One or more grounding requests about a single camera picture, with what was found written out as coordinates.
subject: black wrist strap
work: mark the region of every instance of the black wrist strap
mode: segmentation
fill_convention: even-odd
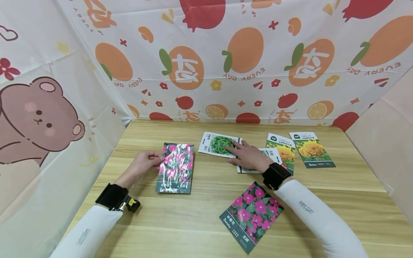
[[[123,211],[126,206],[129,211],[135,212],[139,208],[140,202],[134,200],[128,193],[126,188],[108,184],[95,203],[107,207],[110,211]]]
[[[282,182],[291,176],[291,174],[286,169],[284,164],[280,165],[278,163],[273,163],[270,167],[262,174],[264,178],[264,184],[270,190],[278,190]]]

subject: stacked seed packets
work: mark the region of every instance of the stacked seed packets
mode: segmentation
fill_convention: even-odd
[[[156,192],[190,193],[194,145],[164,143],[163,155],[165,159],[160,165]]]
[[[267,148],[277,148],[281,157],[281,161],[287,166],[287,170],[291,175],[294,175],[294,156],[295,156],[295,144],[294,141],[283,137],[281,135],[275,135],[268,133]]]
[[[198,152],[224,158],[234,158],[235,155],[225,149],[225,146],[235,148],[231,140],[235,140],[236,142],[240,143],[242,138],[220,135],[218,133],[204,132]]]
[[[281,157],[278,154],[278,150],[276,148],[258,148],[264,155],[270,157],[274,162],[278,164],[282,164]],[[237,166],[238,173],[248,173],[248,174],[259,174],[259,171],[255,169],[246,169],[241,166]]]
[[[284,208],[257,182],[219,216],[246,253],[257,245]]]
[[[290,133],[306,168],[335,168],[336,165],[313,132]]]

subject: wooden table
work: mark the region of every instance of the wooden table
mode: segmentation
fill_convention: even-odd
[[[294,177],[351,227],[370,257],[412,257],[412,227],[347,136],[335,127],[133,121],[67,232],[138,152],[161,152],[164,142],[193,143],[198,150],[205,131],[242,137],[257,147],[265,147],[268,133],[289,137],[289,132],[315,132],[337,167],[306,169],[296,151]],[[226,158],[198,152],[193,173],[190,195],[157,194],[157,172],[148,173],[130,191],[142,203],[139,212],[124,212],[96,257],[247,257],[218,217],[252,182],[264,186],[262,177],[237,174]],[[249,257],[324,257],[324,253],[312,232],[285,206]]]

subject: hand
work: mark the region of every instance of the hand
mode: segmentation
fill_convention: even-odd
[[[246,169],[255,169],[261,173],[264,173],[269,165],[274,163],[272,159],[264,155],[257,147],[249,145],[246,141],[242,140],[242,144],[232,140],[235,148],[225,146],[225,149],[238,156],[238,158],[231,158],[229,163],[241,166]]]
[[[159,165],[164,159],[162,153],[155,151],[138,153],[125,172],[115,181],[115,184],[129,190],[148,170],[159,170]]]

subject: white sleeve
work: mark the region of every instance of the white sleeve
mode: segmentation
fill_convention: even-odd
[[[274,193],[292,208],[321,241],[327,257],[368,257],[351,228],[300,182],[291,180]]]
[[[66,235],[50,258],[93,258],[122,214],[122,211],[93,206]]]

